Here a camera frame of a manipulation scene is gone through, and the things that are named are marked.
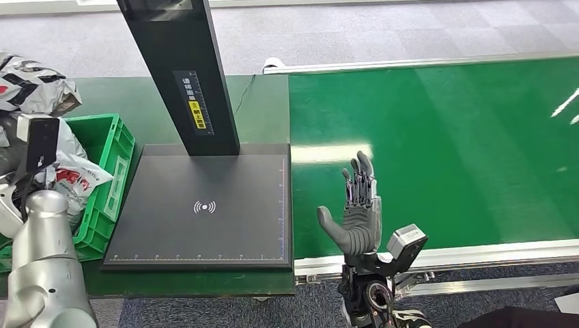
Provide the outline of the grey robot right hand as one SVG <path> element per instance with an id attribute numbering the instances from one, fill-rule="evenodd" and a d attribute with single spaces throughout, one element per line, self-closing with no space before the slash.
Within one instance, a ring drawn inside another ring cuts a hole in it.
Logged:
<path id="1" fill-rule="evenodd" d="M 317 220 L 343 254 L 374 254 L 382 239 L 382 200 L 377 194 L 373 164 L 359 150 L 350 165 L 351 170 L 342 169 L 345 180 L 342 223 L 338 224 L 325 206 L 317 207 Z"/>

